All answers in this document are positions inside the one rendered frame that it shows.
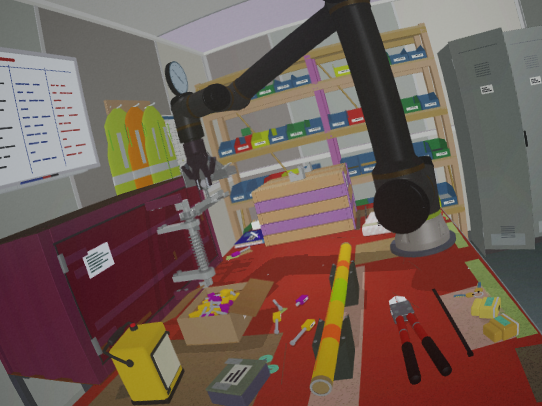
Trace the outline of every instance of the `ceiling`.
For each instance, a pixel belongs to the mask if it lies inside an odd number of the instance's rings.
[[[198,53],[306,20],[323,0],[17,0]],[[371,0],[372,4],[393,0]]]

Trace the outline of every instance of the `yellow tube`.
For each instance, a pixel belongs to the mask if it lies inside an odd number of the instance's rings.
[[[331,298],[324,323],[324,331],[322,332],[320,348],[318,349],[312,373],[310,389],[312,393],[318,396],[326,396],[333,389],[351,257],[352,246],[345,242],[341,245],[339,251],[339,259],[337,261],[335,279],[333,280],[333,288],[331,289]]]

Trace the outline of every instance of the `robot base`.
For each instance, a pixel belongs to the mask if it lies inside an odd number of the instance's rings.
[[[213,276],[215,276],[216,272],[215,269],[210,267],[207,268],[205,271],[200,271],[196,269],[195,271],[179,271],[173,275],[173,282],[188,282],[188,281],[197,281],[202,280],[203,282],[200,282],[200,286],[204,286],[208,288],[213,284]]]
[[[427,220],[409,234],[396,234],[391,252],[399,257],[426,257],[445,251],[455,244],[455,233],[448,229],[442,216]]]

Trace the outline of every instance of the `box flap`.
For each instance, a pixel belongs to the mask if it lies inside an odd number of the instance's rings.
[[[230,308],[230,313],[256,317],[272,286],[272,281],[249,279]]]

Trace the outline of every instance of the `open cardboard box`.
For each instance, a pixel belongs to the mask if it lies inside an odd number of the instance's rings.
[[[177,322],[186,345],[225,344],[241,341],[250,321],[256,317],[267,297],[272,281],[249,279],[248,282],[203,289],[194,301],[181,313]],[[209,293],[220,293],[222,289],[240,292],[227,315],[190,318]]]

